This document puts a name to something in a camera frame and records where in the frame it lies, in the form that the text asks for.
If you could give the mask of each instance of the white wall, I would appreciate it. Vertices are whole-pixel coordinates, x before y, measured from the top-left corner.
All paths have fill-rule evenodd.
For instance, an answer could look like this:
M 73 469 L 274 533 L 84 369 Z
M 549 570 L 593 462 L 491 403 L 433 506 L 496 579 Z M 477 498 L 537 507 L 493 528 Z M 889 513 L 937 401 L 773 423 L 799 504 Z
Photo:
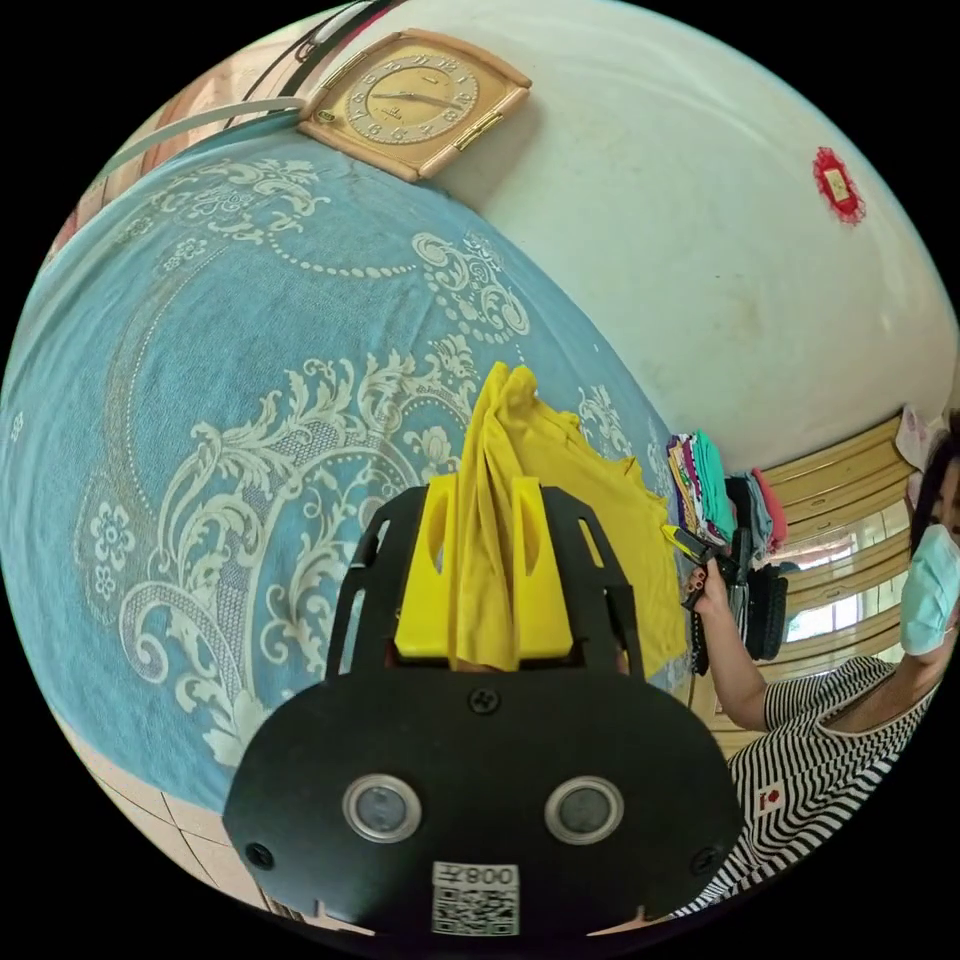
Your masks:
M 412 23 L 532 78 L 530 102 L 438 184 L 590 315 L 671 429 L 706 430 L 736 470 L 906 403 L 941 413 L 957 326 L 926 251 L 856 147 L 790 88 L 675 21 L 599 0 L 553 0 L 550 16 L 407 0 L 342 58 Z M 817 190 L 821 146 L 865 201 L 858 226 Z

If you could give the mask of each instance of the yellow cloth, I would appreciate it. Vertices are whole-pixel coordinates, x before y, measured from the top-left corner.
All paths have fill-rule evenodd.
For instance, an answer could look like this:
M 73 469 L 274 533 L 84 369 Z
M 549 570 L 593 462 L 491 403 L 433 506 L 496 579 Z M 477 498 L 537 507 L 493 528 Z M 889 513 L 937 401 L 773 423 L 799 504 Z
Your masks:
M 459 471 L 460 586 L 457 656 L 515 670 L 512 641 L 514 477 L 536 477 L 593 508 L 634 589 L 644 673 L 652 676 L 686 649 L 672 547 L 660 528 L 666 501 L 643 485 L 633 457 L 606 460 L 571 413 L 557 413 L 534 393 L 526 367 L 498 363 L 477 398 Z

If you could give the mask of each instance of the blue bedspread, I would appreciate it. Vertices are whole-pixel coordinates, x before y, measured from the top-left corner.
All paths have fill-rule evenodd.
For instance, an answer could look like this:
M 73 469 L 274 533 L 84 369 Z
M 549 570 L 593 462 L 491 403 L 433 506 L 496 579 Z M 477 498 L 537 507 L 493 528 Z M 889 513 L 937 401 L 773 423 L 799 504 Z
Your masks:
M 274 117 L 110 204 L 40 275 L 0 395 L 0 557 L 50 705 L 222 810 L 259 724 L 323 676 L 360 530 L 457 469 L 497 360 L 675 517 L 669 431 L 611 348 L 439 191 Z

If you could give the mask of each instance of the woman's hand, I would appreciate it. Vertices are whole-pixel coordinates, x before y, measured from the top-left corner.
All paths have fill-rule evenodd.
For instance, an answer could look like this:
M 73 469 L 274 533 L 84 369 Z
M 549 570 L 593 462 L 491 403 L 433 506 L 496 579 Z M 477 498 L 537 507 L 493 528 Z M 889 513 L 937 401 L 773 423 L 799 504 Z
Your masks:
M 707 561 L 707 570 L 698 567 L 687 581 L 687 591 L 694 593 L 703 587 L 703 596 L 693 608 L 701 617 L 715 620 L 717 617 L 730 613 L 730 604 L 727 600 L 727 585 L 720 574 L 717 561 L 712 557 Z

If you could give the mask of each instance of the red decoration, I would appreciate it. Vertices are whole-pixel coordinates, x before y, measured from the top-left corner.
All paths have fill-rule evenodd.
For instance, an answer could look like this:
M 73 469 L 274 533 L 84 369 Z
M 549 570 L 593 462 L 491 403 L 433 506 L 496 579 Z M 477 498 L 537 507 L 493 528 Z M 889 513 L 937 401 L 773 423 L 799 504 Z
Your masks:
M 829 147 L 817 151 L 813 176 L 820 194 L 840 220 L 855 226 L 863 219 L 863 198 L 843 161 Z

